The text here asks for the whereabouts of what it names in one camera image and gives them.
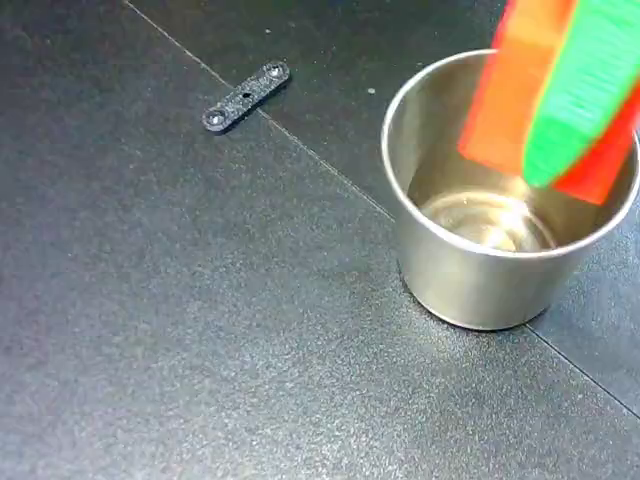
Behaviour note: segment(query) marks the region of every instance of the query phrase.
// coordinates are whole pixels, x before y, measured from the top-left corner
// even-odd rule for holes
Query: black table surface
[[[0,478],[638,476],[637,207],[529,327],[399,278],[385,105],[502,7],[439,4],[0,6]]]

